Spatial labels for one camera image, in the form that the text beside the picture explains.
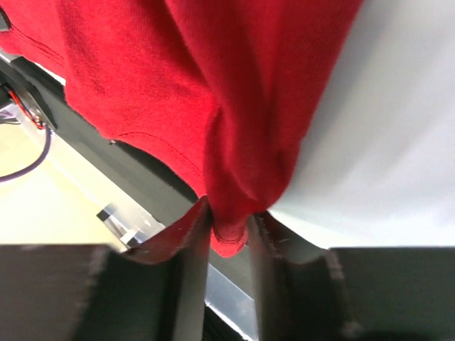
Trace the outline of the front aluminium extrusion beam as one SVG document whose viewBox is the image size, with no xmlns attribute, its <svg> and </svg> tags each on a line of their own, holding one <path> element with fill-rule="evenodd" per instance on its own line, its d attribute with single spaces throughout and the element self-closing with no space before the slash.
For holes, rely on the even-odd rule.
<svg viewBox="0 0 455 341">
<path fill-rule="evenodd" d="M 141 244 L 157 234 L 162 235 L 168 229 L 138 205 L 118 208 L 111 203 L 97 216 L 124 245 L 121 251 Z M 205 305 L 237 333 L 241 340 L 257 340 L 248 256 L 247 249 L 243 249 L 231 259 L 224 259 L 210 250 Z"/>
</svg>

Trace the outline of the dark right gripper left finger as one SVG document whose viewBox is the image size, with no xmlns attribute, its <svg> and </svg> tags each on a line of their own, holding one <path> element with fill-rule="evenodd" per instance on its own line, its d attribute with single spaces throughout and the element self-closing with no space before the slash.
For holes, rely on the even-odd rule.
<svg viewBox="0 0 455 341">
<path fill-rule="evenodd" d="M 1 248 L 2 340 L 201 340 L 211 212 L 120 254 L 101 244 Z"/>
</svg>

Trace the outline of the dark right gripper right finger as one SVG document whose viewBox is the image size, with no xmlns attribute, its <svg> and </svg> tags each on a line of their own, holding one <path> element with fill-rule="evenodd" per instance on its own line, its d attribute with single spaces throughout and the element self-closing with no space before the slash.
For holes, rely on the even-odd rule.
<svg viewBox="0 0 455 341">
<path fill-rule="evenodd" d="M 321 249 L 269 213 L 247 223 L 261 340 L 453 340 L 454 249 Z"/>
</svg>

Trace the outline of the dark red t-shirt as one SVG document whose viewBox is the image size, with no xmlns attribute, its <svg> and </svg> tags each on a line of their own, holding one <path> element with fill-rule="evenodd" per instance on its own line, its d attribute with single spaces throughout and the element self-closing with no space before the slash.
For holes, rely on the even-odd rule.
<svg viewBox="0 0 455 341">
<path fill-rule="evenodd" d="M 2 1 L 1 48 L 209 199 L 214 250 L 287 188 L 360 1 Z"/>
</svg>

